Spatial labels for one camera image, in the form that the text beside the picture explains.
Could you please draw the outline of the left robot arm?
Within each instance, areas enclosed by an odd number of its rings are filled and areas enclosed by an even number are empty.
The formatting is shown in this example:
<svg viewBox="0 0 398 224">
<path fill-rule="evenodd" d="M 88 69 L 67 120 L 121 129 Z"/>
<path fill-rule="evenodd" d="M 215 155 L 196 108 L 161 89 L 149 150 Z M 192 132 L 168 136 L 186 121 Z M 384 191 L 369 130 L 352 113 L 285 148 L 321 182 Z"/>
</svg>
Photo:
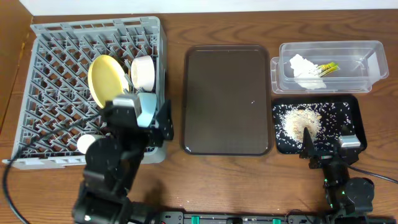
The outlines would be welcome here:
<svg viewBox="0 0 398 224">
<path fill-rule="evenodd" d="M 155 119 L 157 128 L 137 123 L 138 97 L 119 95 L 99 114 L 111 131 L 88 147 L 78 198 L 72 209 L 75 223 L 160 223 L 154 208 L 128 198 L 146 148 L 174 138 L 171 102 L 166 100 Z"/>
</svg>

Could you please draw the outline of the yellow plate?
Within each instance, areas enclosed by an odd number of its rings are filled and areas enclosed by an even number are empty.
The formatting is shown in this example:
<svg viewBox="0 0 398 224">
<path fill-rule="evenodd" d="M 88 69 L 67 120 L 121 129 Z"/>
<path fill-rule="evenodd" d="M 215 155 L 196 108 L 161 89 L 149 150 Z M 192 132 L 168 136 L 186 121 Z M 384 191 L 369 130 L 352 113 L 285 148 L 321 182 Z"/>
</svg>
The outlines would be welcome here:
<svg viewBox="0 0 398 224">
<path fill-rule="evenodd" d="M 90 93 L 100 108 L 107 101 L 130 90 L 125 72 L 118 61 L 109 55 L 100 55 L 91 63 L 88 70 Z"/>
</svg>

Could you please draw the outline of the green foil wrapper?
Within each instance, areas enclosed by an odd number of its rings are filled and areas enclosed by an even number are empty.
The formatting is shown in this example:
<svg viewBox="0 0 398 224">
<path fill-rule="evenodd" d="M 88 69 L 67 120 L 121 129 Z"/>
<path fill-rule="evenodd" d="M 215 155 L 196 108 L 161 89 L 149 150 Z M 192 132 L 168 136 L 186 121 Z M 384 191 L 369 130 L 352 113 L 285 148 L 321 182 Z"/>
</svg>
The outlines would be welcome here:
<svg viewBox="0 0 398 224">
<path fill-rule="evenodd" d="M 340 68 L 337 63 L 330 62 L 328 64 L 319 65 L 317 67 L 317 72 L 319 77 L 324 77 L 325 75 L 328 75 L 329 73 L 335 72 L 339 69 Z"/>
</svg>

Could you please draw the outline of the light blue bowl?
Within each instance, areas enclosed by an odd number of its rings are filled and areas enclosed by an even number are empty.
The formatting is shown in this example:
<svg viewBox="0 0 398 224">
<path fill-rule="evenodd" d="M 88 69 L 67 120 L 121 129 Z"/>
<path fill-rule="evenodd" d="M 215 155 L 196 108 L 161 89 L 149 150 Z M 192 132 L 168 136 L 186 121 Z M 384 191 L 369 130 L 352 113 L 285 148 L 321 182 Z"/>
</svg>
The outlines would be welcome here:
<svg viewBox="0 0 398 224">
<path fill-rule="evenodd" d="M 141 128 L 147 128 L 155 115 L 157 96 L 155 93 L 139 93 L 138 97 L 141 103 L 141 114 L 137 117 L 137 124 Z"/>
</svg>

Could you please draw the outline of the white napkin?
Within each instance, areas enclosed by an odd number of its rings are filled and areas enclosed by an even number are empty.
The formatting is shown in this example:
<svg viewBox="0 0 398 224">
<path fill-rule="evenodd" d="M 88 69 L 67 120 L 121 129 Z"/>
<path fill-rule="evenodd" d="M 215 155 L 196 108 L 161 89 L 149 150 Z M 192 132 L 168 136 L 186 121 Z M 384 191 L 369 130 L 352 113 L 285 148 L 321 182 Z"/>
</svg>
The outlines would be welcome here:
<svg viewBox="0 0 398 224">
<path fill-rule="evenodd" d="M 290 67 L 294 72 L 294 80 L 302 88 L 316 90 L 326 88 L 323 80 L 318 76 L 317 65 L 296 54 L 290 59 Z"/>
</svg>

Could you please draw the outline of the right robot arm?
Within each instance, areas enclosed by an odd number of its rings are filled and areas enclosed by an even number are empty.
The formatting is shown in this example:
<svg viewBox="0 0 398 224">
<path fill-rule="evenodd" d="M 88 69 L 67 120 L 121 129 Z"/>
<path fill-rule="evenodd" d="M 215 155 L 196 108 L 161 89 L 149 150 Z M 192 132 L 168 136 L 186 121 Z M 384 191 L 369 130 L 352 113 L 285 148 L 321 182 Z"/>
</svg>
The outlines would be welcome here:
<svg viewBox="0 0 398 224">
<path fill-rule="evenodd" d="M 318 223 L 367 223 L 366 214 L 373 210 L 374 184 L 367 178 L 350 177 L 348 171 L 359 160 L 363 145 L 343 126 L 343 134 L 331 146 L 330 151 L 316 150 L 310 131 L 303 130 L 299 157 L 309 160 L 310 169 L 323 171 L 323 188 L 331 207 Z"/>
</svg>

